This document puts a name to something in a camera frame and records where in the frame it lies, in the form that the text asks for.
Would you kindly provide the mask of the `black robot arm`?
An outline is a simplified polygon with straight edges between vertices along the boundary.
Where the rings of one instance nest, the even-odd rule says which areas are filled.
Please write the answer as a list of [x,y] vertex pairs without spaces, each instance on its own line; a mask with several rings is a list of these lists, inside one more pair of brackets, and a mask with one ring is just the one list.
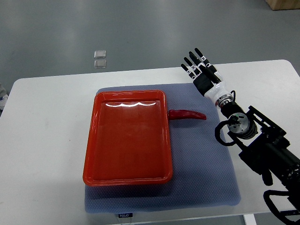
[[[215,128],[216,140],[223,146],[237,145],[241,160],[261,175],[265,185],[273,184],[272,175],[281,181],[286,190],[267,190],[264,201],[280,221],[298,225],[298,220],[291,221],[287,216],[300,212],[300,160],[288,150],[286,132],[252,106],[244,112],[235,102],[235,91],[217,98],[216,106],[227,118]],[[271,196],[287,197],[295,210],[279,211]]]

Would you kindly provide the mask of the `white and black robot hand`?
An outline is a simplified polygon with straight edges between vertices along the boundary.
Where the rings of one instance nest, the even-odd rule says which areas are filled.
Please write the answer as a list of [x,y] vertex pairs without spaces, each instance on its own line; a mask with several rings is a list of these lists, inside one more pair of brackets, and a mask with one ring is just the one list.
[[234,95],[226,89],[223,77],[198,48],[190,51],[184,61],[181,68],[203,97],[210,99],[218,108],[234,102]]

